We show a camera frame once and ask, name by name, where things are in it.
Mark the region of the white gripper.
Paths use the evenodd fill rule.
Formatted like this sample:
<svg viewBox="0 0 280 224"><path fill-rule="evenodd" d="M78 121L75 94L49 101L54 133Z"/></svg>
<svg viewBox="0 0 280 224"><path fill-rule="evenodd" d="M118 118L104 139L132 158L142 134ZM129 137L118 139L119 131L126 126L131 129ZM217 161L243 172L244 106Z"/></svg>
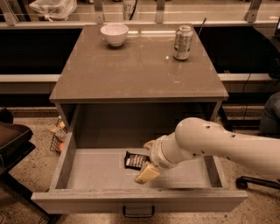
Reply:
<svg viewBox="0 0 280 224"><path fill-rule="evenodd" d="M168 161L162 151L162 143L165 136L161 136L156 140L150 140L143 147L150 151L150 162L145 162L140 173L135 177L134 181L138 184L145 184L155 179L160 172L175 168L177 165Z"/></svg>

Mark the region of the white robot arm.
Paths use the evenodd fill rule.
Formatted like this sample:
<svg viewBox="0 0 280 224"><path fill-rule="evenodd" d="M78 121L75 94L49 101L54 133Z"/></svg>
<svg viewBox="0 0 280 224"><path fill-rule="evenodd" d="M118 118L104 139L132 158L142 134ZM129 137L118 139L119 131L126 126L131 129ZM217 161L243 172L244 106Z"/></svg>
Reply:
<svg viewBox="0 0 280 224"><path fill-rule="evenodd" d="M280 178L280 140L225 130L215 122L189 117L170 135L147 142L150 160L135 181L147 183L183 161L216 156L226 158L273 180Z"/></svg>

